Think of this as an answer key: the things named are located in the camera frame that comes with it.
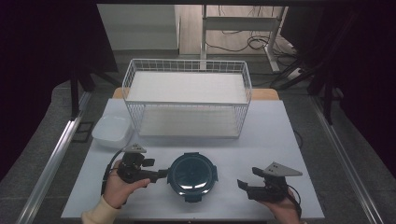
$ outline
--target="metal rail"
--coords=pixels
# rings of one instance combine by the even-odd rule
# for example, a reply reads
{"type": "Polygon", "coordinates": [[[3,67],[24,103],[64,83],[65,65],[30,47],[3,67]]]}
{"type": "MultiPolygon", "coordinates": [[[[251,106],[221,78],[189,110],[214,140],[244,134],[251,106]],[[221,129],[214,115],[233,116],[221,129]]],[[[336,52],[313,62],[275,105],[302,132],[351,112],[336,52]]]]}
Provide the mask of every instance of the metal rail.
{"type": "Polygon", "coordinates": [[[367,188],[364,186],[361,178],[358,175],[355,167],[352,164],[352,161],[347,155],[347,152],[339,139],[337,132],[335,131],[332,125],[329,125],[322,114],[322,107],[318,97],[311,96],[312,103],[314,108],[317,112],[318,118],[320,123],[323,125],[323,128],[328,135],[330,141],[332,142],[332,147],[334,148],[335,154],[338,157],[338,160],[341,162],[343,169],[346,173],[346,176],[355,190],[356,196],[358,197],[359,202],[361,203],[361,207],[364,210],[367,218],[369,219],[370,223],[379,224],[384,223],[381,216],[378,213],[376,208],[375,202],[370,196],[367,188]]]}
{"type": "Polygon", "coordinates": [[[64,158],[64,154],[73,138],[73,134],[75,133],[81,118],[86,110],[87,103],[91,98],[91,94],[88,92],[84,92],[79,101],[80,110],[78,112],[77,117],[74,120],[69,120],[67,122],[66,127],[64,128],[64,132],[61,135],[61,138],[58,141],[55,149],[53,149],[52,154],[45,166],[41,176],[38,178],[37,183],[35,184],[35,188],[29,196],[25,206],[23,207],[20,216],[16,223],[32,223],[35,219],[35,215],[40,208],[41,203],[44,200],[44,197],[47,194],[48,189],[50,188],[50,184],[52,183],[53,178],[58,171],[58,168],[64,158]]]}

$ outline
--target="human hand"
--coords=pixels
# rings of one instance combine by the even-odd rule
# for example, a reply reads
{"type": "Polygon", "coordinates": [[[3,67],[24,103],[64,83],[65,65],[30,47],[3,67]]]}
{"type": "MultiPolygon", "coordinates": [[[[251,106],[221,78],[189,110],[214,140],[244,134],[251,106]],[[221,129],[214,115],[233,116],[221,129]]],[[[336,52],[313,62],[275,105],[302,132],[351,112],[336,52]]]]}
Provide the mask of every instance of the human hand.
{"type": "Polygon", "coordinates": [[[116,161],[114,164],[114,167],[108,176],[105,193],[103,194],[105,201],[110,206],[117,209],[122,207],[134,190],[143,188],[149,184],[149,179],[142,179],[132,184],[125,183],[117,174],[120,162],[121,161],[116,161]]]}
{"type": "MultiPolygon", "coordinates": [[[[289,189],[289,195],[294,198],[293,192],[289,189]]],[[[295,205],[289,200],[285,198],[281,202],[277,203],[268,203],[268,202],[259,202],[267,206],[271,212],[274,214],[276,220],[278,220],[281,224],[299,224],[300,220],[297,215],[297,210],[295,205]]]]}

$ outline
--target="white shelf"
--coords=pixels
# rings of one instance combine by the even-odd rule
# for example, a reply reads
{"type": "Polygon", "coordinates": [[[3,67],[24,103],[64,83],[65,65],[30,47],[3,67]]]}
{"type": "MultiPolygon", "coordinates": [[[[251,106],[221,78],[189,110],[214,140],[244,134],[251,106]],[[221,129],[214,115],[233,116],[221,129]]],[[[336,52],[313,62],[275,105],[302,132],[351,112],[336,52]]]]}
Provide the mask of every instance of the white shelf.
{"type": "Polygon", "coordinates": [[[136,71],[126,101],[247,105],[242,74],[136,71]]]}

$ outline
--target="white table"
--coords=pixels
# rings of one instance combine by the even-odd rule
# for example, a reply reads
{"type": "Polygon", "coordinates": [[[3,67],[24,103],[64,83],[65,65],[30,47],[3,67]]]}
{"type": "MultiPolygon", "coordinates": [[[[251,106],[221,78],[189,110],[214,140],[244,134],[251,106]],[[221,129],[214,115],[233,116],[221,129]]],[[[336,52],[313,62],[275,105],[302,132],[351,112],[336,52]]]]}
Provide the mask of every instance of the white table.
{"type": "MultiPolygon", "coordinates": [[[[110,99],[104,114],[127,115],[122,100],[110,99]]],[[[199,203],[185,203],[166,179],[138,189],[122,207],[120,217],[134,220],[245,220],[274,219],[263,205],[249,200],[238,188],[236,179],[251,186],[263,186],[263,179],[251,173],[251,167],[266,168],[273,161],[301,171],[302,176],[287,177],[302,197],[302,218],[324,218],[303,157],[290,126],[282,101],[252,101],[239,139],[139,138],[132,143],[156,159],[149,170],[165,169],[185,152],[200,152],[218,168],[219,182],[199,203]]],[[[107,164],[117,149],[99,146],[95,141],[87,154],[62,217],[80,217],[82,211],[97,204],[107,164]]]]}

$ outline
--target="dark curtain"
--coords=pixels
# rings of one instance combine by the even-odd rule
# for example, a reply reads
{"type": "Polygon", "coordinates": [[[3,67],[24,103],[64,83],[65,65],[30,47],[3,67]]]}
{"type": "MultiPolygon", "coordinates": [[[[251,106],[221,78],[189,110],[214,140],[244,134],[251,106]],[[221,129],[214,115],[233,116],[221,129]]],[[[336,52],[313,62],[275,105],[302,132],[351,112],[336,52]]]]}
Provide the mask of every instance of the dark curtain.
{"type": "Polygon", "coordinates": [[[395,3],[363,9],[335,59],[341,107],[396,176],[395,3]]]}
{"type": "Polygon", "coordinates": [[[96,4],[0,3],[1,171],[7,173],[71,69],[117,71],[96,4]]]}

